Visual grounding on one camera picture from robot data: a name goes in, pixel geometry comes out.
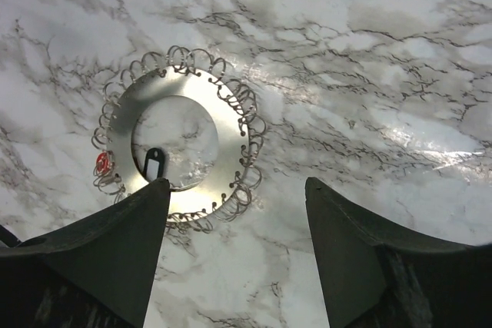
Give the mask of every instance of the black object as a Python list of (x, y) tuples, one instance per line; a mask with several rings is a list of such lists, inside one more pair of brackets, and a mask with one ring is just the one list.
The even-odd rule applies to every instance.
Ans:
[(147, 172), (148, 172), (148, 165), (149, 161), (157, 161), (158, 162), (158, 169), (157, 169), (157, 177), (156, 178), (161, 178), (164, 175), (164, 168), (165, 168), (165, 163), (166, 163), (166, 156), (164, 154), (164, 151), (158, 147), (153, 147), (152, 149), (149, 149), (147, 151), (147, 154), (145, 155), (145, 162), (144, 162), (144, 177), (147, 178)]
[(0, 248), (0, 326), (143, 327), (169, 198), (168, 181), (158, 179), (67, 227)]
[(317, 178), (306, 207), (330, 328), (492, 327), (492, 244), (419, 234)]

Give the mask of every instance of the white marble countertop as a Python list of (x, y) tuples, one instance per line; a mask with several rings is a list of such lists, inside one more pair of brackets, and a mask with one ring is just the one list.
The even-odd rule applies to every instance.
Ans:
[[(206, 48), (258, 93), (264, 182), (232, 223), (164, 240), (148, 328), (327, 326), (309, 176), (409, 228), (492, 241), (492, 0), (0, 5), (0, 223), (21, 239), (111, 203), (92, 186), (90, 138), (102, 85), (131, 60)], [(204, 132), (186, 119), (166, 123), (167, 144)]]

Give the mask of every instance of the ring-shaped metal plate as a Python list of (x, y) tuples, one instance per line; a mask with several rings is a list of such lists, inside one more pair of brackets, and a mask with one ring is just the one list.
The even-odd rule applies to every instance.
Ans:
[[(235, 173), (238, 171), (242, 176), (244, 172), (239, 160), (242, 158), (241, 146), (248, 147), (249, 137), (248, 130), (241, 136), (238, 120), (242, 111), (236, 112), (217, 96), (218, 87), (208, 81), (215, 79), (214, 76), (206, 71), (195, 73), (197, 75), (184, 75), (168, 67), (163, 78), (157, 71), (143, 75), (120, 97), (109, 121), (107, 150), (113, 155), (115, 173), (122, 179), (126, 191), (133, 194), (148, 184), (137, 169), (131, 152), (131, 136), (142, 113), (163, 98), (182, 96), (196, 101), (210, 114), (217, 130), (218, 158), (200, 184), (171, 194), (169, 214), (211, 213), (234, 193), (235, 185), (231, 187), (230, 184), (234, 182)], [(226, 95), (233, 94), (222, 85), (221, 96)]]

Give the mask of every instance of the black key tag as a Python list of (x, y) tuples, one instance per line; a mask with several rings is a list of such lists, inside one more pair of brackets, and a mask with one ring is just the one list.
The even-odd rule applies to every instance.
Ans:
[(162, 149), (158, 147), (153, 147), (147, 151), (145, 155), (144, 163), (144, 177), (147, 181), (152, 182), (153, 180), (160, 178), (164, 174), (164, 165), (166, 162), (166, 156)]

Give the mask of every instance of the red wire loop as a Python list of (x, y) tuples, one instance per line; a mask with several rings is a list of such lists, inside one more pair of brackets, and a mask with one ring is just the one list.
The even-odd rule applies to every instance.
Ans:
[(106, 151), (98, 155), (95, 161), (95, 171), (97, 174), (106, 174), (109, 171), (109, 157)]

